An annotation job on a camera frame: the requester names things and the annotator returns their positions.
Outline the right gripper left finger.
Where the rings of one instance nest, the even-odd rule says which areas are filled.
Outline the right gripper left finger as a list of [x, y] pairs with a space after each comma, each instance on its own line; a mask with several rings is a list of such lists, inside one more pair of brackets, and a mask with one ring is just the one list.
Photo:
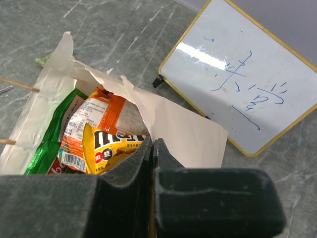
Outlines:
[[102, 176], [1, 176], [3, 238], [146, 238], [152, 140]]

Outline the yellow green snack packet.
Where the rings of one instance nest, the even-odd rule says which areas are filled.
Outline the yellow green snack packet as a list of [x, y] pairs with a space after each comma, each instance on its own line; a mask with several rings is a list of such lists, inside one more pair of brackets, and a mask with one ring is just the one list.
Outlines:
[[40, 67], [40, 68], [44, 68], [45, 65], [47, 64], [47, 62], [49, 61], [49, 59], [51, 58], [52, 53], [46, 55], [43, 58], [35, 58], [34, 62]]

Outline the yellow M&M candy packet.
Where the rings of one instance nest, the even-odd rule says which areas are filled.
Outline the yellow M&M candy packet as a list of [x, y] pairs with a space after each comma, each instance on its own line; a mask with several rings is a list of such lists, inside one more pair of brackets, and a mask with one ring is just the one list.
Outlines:
[[102, 175], [133, 154], [145, 140], [145, 135], [113, 135], [85, 124], [83, 156], [86, 174]]

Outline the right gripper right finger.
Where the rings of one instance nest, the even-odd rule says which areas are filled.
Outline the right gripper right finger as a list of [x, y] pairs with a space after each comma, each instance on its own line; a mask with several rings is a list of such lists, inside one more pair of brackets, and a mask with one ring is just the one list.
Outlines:
[[258, 169], [187, 169], [154, 142], [158, 238], [272, 238], [285, 215], [275, 185]]

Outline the beige paper bag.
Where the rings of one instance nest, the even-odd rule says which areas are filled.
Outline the beige paper bag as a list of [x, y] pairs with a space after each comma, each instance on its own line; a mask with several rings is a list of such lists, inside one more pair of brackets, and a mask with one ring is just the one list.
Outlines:
[[52, 120], [57, 106], [75, 88], [86, 95], [102, 85], [135, 104], [152, 140], [162, 138], [170, 153], [187, 168], [218, 168], [222, 164], [228, 133], [219, 124], [159, 95], [134, 86], [123, 76], [116, 79], [73, 57], [73, 38], [65, 32], [12, 131], [14, 145], [0, 156], [3, 175], [22, 175]]

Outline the orange mango snack bag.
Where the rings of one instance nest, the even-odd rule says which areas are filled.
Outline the orange mango snack bag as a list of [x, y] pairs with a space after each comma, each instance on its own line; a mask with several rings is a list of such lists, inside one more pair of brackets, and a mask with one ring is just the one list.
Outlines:
[[69, 120], [58, 151], [59, 161], [86, 173], [83, 156], [85, 124], [113, 135], [145, 135], [149, 132], [136, 105], [98, 86]]

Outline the large green Chiaba chips bag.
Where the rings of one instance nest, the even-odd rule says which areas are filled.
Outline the large green Chiaba chips bag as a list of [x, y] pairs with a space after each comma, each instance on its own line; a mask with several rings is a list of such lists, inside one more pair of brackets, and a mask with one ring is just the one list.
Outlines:
[[69, 120], [87, 98], [76, 88], [57, 106], [25, 175], [57, 175], [67, 171], [67, 166], [58, 160], [58, 150]]

